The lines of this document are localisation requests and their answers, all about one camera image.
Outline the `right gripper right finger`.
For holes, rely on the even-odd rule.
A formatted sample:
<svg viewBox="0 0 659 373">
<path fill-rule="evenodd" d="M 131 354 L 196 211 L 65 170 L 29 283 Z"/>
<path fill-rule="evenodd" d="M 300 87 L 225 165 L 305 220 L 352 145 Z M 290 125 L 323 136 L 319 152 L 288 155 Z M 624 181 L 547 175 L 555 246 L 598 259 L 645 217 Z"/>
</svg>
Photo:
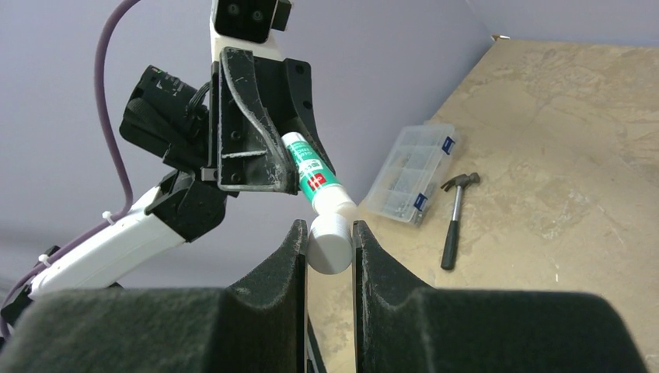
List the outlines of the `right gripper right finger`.
<svg viewBox="0 0 659 373">
<path fill-rule="evenodd" d="M 433 288 L 353 226 L 359 372 L 645 372 L 622 318 L 579 292 Z"/>
</svg>

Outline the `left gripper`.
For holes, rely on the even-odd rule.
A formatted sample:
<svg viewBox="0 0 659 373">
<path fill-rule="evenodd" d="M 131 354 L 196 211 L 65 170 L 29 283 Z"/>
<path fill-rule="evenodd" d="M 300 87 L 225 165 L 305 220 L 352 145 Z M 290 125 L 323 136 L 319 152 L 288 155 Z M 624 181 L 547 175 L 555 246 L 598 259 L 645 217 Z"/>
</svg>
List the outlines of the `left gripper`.
<svg viewBox="0 0 659 373">
<path fill-rule="evenodd" d="M 308 62 L 225 47 L 211 65 L 208 129 L 200 178 L 223 191 L 297 194 L 297 167 L 282 139 L 291 132 L 336 172 L 316 126 Z"/>
</svg>

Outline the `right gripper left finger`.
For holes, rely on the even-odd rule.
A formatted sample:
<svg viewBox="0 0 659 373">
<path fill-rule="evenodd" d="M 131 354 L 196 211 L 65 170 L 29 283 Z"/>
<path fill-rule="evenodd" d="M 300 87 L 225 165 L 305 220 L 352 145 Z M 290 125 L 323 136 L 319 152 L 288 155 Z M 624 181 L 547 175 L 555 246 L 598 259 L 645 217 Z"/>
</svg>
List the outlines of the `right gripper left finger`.
<svg viewBox="0 0 659 373">
<path fill-rule="evenodd" d="M 2 348 L 3 372 L 304 372 L 307 224 L 227 288 L 59 291 Z"/>
</svg>

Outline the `green white glue stick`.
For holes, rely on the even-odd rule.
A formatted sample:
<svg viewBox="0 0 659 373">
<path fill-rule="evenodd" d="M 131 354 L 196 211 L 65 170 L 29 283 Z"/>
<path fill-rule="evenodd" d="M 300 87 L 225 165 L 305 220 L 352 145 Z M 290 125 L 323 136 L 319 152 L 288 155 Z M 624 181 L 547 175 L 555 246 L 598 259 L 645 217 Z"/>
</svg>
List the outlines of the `green white glue stick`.
<svg viewBox="0 0 659 373">
<path fill-rule="evenodd" d="M 298 171 L 302 193 L 318 215 L 335 213 L 352 223 L 358 218 L 357 205 L 328 164 L 302 134 L 289 132 L 282 137 Z"/>
</svg>

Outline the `white glue stick cap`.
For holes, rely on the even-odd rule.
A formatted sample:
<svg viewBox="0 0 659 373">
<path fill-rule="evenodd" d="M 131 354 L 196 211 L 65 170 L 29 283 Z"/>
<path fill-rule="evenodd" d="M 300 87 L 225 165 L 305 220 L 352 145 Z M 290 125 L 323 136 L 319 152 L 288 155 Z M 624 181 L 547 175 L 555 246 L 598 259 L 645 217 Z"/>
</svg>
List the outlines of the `white glue stick cap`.
<svg viewBox="0 0 659 373">
<path fill-rule="evenodd" d="M 310 227 L 308 262 L 321 274 L 344 272 L 353 259 L 352 238 L 346 218 L 328 213 L 317 216 Z"/>
</svg>

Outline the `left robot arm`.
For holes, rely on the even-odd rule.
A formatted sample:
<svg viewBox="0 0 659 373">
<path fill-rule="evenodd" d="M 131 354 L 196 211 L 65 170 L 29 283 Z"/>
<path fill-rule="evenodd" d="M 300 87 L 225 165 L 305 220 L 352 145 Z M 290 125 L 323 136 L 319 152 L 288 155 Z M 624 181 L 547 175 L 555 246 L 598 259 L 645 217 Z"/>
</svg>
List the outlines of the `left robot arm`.
<svg viewBox="0 0 659 373">
<path fill-rule="evenodd" d="M 2 302 L 2 336 L 10 336 L 39 295 L 116 287 L 154 255 L 209 233 L 224 220 L 229 197 L 306 191 L 309 183 L 295 149 L 284 142 L 291 133 L 329 165 L 314 118 L 307 61 L 223 47 L 199 88 L 148 66 L 129 96 L 120 135 L 160 158 L 170 172 L 136 197 L 119 166 L 123 207 L 42 255 Z"/>
</svg>

